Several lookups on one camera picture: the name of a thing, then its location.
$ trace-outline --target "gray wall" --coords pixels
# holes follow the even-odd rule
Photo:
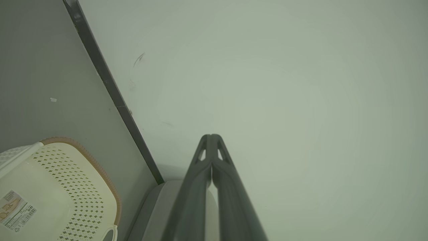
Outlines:
[[[80,3],[165,180],[217,133],[270,241],[428,241],[428,1]]]
[[[0,31],[0,152],[52,136],[79,141],[119,191],[124,240],[156,183],[62,1],[2,1]]]

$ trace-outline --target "sticker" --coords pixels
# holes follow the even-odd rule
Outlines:
[[[36,211],[13,190],[0,199],[0,223],[14,233],[20,232]]]

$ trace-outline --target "plastic basket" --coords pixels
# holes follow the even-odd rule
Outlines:
[[[76,141],[54,137],[0,154],[0,240],[98,241],[113,230],[120,199]]]

